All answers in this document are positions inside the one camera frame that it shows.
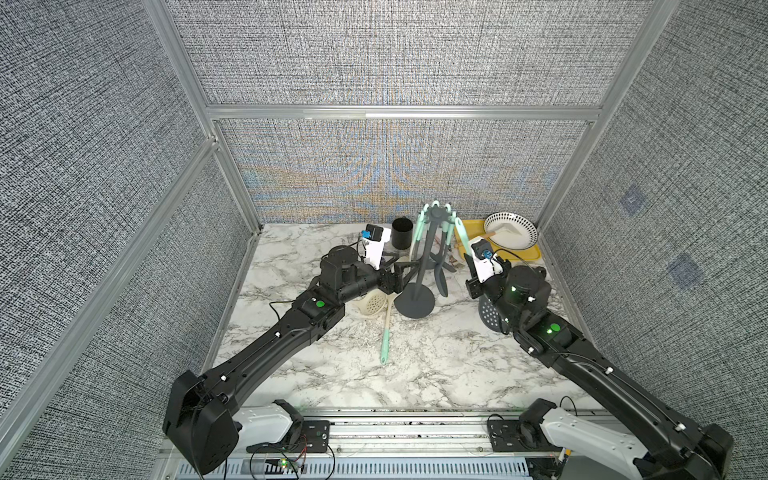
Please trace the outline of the cream skimmer long handle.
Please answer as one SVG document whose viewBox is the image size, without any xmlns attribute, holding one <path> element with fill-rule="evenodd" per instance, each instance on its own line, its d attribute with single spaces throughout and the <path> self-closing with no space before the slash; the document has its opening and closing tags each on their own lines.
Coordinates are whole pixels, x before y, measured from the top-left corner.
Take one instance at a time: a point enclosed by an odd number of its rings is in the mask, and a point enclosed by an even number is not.
<svg viewBox="0 0 768 480">
<path fill-rule="evenodd" d="M 409 255 L 408 255 L 409 265 L 411 267 L 413 267 L 416 262 L 416 254 L 418 253 L 418 247 L 421 241 L 424 226 L 426 224 L 426 216 L 427 216 L 429 207 L 430 207 L 429 204 L 425 204 L 423 206 L 414 224 L 412 243 L 411 243 Z"/>
</svg>

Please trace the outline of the dark grey utensil rack stand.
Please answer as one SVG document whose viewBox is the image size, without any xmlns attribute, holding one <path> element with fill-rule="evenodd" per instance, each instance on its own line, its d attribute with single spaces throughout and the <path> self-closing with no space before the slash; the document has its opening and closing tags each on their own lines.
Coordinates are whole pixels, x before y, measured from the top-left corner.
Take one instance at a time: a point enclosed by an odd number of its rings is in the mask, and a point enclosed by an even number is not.
<svg viewBox="0 0 768 480">
<path fill-rule="evenodd" d="M 422 233 L 421 241 L 418 247 L 418 253 L 416 254 L 416 262 L 413 267 L 418 269 L 415 276 L 415 280 L 411 281 L 405 286 L 405 289 L 394 300 L 396 310 L 403 316 L 409 319 L 422 319 L 432 313 L 435 307 L 435 295 L 432 290 L 424 284 L 427 273 L 431 271 L 434 276 L 434 267 L 437 254 L 439 253 L 439 242 L 434 239 L 435 229 L 431 225 L 430 207 L 426 216 L 426 224 Z M 455 227 L 462 227 L 461 219 L 457 216 L 455 220 Z M 448 256 L 451 253 L 451 243 L 449 245 L 448 254 L 446 256 L 446 263 L 444 266 L 444 272 L 454 272 L 453 267 L 448 267 Z"/>
</svg>

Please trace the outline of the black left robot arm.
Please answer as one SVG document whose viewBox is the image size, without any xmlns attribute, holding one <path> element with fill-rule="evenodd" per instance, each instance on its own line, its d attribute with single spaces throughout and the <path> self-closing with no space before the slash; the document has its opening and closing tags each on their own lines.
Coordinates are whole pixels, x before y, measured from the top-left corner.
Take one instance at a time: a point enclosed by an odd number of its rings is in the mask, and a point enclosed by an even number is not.
<svg viewBox="0 0 768 480">
<path fill-rule="evenodd" d="M 291 302 L 266 333 L 235 356 L 197 375 L 190 370 L 171 386 L 162 430 L 199 477 L 223 464 L 241 427 L 234 415 L 258 386 L 288 359 L 322 338 L 345 315 L 345 305 L 372 290 L 401 293 L 421 281 L 419 261 L 399 261 L 386 252 L 375 268 L 351 245 L 321 257 L 320 274 Z"/>
</svg>

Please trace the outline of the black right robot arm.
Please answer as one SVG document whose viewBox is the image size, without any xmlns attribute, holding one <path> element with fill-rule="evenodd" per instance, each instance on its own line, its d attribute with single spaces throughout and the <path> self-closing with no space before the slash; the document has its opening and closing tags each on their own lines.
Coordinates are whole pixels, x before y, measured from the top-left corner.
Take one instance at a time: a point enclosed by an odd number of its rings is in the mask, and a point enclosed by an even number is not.
<svg viewBox="0 0 768 480">
<path fill-rule="evenodd" d="M 522 444 L 546 443 L 587 456 L 629 479 L 724 479 L 733 437 L 717 424 L 701 426 L 647 392 L 548 307 L 551 286 L 542 267 L 473 267 L 472 298 L 490 302 L 502 334 L 533 359 L 588 393 L 627 428 L 580 420 L 544 399 L 518 417 Z"/>
</svg>

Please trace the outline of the black cup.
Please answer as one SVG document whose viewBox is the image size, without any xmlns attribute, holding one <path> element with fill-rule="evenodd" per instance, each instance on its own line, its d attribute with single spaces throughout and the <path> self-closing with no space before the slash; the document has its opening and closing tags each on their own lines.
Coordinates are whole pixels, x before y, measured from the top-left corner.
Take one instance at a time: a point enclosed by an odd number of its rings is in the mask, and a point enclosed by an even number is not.
<svg viewBox="0 0 768 480">
<path fill-rule="evenodd" d="M 392 224 L 391 243 L 397 250 L 408 250 L 412 244 L 413 222 L 407 217 L 396 218 Z"/>
</svg>

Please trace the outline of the yellow tray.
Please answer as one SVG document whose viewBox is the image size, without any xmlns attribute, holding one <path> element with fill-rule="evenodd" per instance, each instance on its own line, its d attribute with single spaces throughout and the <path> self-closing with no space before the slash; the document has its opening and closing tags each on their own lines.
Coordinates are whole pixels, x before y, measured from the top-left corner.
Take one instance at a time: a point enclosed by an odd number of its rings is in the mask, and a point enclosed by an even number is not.
<svg viewBox="0 0 768 480">
<path fill-rule="evenodd" d="M 483 220 L 464 220 L 463 223 L 470 240 L 472 240 L 474 237 L 483 236 L 485 234 Z M 492 238 L 489 238 L 488 241 L 493 247 L 493 250 L 505 248 L 504 246 L 494 242 Z M 513 253 L 520 256 L 523 260 L 528 262 L 536 262 L 542 259 L 541 250 L 538 245 L 533 245 L 532 247 L 524 250 L 513 250 L 509 247 L 506 247 L 505 249 L 512 251 Z"/>
</svg>

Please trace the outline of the white patterned plate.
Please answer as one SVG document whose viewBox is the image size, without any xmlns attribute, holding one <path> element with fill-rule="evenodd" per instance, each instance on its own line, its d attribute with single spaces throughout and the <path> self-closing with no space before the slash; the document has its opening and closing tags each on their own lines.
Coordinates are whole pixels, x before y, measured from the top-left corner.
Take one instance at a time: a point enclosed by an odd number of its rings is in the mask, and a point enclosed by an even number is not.
<svg viewBox="0 0 768 480">
<path fill-rule="evenodd" d="M 484 220 L 483 228 L 491 241 L 509 250 L 526 250 L 538 242 L 534 223 L 516 213 L 493 213 Z"/>
</svg>

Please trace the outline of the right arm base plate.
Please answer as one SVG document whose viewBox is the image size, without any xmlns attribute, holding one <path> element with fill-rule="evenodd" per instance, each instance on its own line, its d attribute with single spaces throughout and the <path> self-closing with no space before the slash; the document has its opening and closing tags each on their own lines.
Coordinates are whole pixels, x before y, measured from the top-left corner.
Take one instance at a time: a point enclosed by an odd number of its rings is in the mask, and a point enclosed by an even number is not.
<svg viewBox="0 0 768 480">
<path fill-rule="evenodd" d="M 550 444 L 542 434 L 536 434 L 533 439 L 525 438 L 520 431 L 516 419 L 503 419 L 491 415 L 486 419 L 486 428 L 492 451 L 495 453 L 537 452 L 559 454 L 562 447 Z"/>
</svg>

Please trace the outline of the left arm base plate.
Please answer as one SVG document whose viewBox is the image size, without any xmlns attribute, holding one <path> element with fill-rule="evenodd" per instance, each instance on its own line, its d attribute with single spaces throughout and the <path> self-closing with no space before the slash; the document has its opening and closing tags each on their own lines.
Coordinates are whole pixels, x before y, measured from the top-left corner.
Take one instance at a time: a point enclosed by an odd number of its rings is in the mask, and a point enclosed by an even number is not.
<svg viewBox="0 0 768 480">
<path fill-rule="evenodd" d="M 247 453 L 326 453 L 331 423 L 325 420 L 304 420 L 293 425 L 286 436 L 276 442 L 262 442 L 246 447 Z"/>
</svg>

